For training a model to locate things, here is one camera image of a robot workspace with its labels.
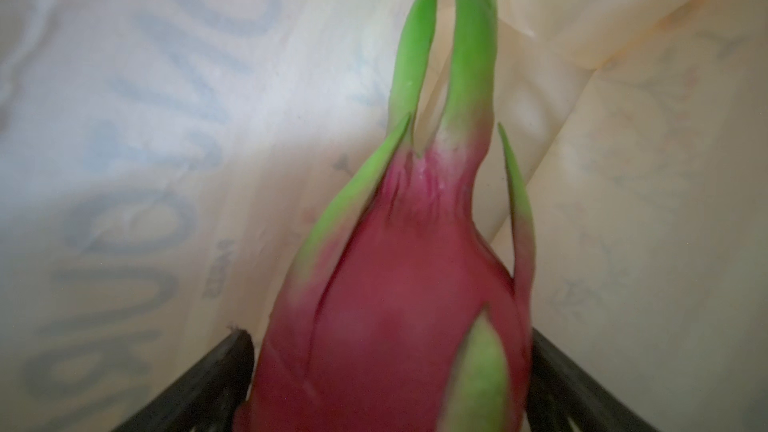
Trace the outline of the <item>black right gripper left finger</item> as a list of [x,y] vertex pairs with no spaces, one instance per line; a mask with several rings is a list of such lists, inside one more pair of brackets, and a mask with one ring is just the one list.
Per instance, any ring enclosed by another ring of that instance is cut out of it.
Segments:
[[114,431],[230,431],[254,363],[251,335],[235,329]]

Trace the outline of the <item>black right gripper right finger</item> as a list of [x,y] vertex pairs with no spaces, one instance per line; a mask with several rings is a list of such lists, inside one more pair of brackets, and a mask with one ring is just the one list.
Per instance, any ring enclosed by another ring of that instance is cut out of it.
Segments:
[[538,330],[533,331],[527,420],[532,432],[657,432]]

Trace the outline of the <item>cream canvas grocery bag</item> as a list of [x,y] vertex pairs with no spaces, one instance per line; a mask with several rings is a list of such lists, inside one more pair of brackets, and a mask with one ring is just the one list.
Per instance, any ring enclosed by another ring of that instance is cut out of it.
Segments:
[[[1,427],[260,335],[385,135],[413,0],[1,0]],[[441,0],[424,112],[446,92]],[[499,0],[535,326],[662,431],[767,427],[767,0]]]

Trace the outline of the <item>pink dragon fruit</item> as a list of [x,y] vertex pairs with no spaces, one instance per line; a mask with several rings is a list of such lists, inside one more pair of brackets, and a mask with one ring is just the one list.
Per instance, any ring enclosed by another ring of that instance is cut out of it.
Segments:
[[447,99],[414,120],[438,0],[401,34],[387,136],[320,216],[274,303],[237,431],[517,431],[532,367],[533,217],[504,152],[515,262],[472,219],[495,131],[497,0],[455,0]]

